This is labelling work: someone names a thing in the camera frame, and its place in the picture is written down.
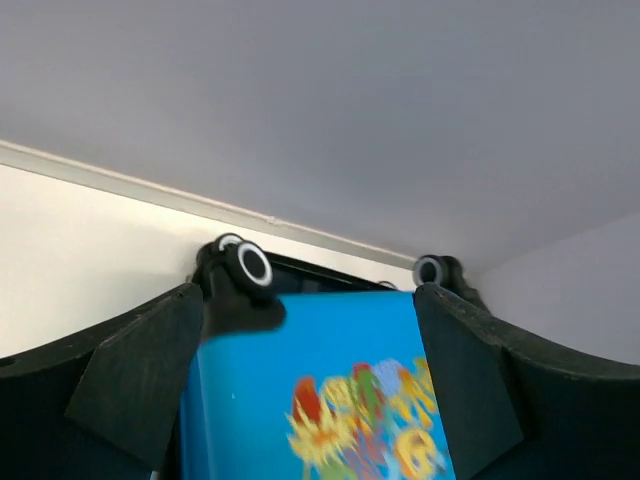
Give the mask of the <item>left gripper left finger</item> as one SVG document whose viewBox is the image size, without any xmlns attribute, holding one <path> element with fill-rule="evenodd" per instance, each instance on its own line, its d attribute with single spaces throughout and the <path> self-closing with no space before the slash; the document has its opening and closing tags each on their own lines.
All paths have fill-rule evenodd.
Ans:
<svg viewBox="0 0 640 480">
<path fill-rule="evenodd" d="M 1 360 L 4 479 L 147 479 L 161 469 L 201 338 L 191 283 Z"/>
</svg>

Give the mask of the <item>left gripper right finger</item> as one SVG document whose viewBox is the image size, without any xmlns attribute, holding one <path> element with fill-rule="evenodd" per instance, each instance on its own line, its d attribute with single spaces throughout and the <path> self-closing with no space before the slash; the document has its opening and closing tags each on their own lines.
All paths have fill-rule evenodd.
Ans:
<svg viewBox="0 0 640 480">
<path fill-rule="evenodd" d="M 424 284 L 414 307 L 459 479 L 636 479 L 639 368 Z"/>
</svg>

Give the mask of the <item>blue kids suitcase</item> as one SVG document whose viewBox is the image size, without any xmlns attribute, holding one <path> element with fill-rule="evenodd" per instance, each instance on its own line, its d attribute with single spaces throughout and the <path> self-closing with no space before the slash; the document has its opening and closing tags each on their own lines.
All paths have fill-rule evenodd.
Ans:
<svg viewBox="0 0 640 480">
<path fill-rule="evenodd" d="M 203 340 L 182 395 L 182 479 L 451 479 L 412 295 L 204 245 Z"/>
</svg>

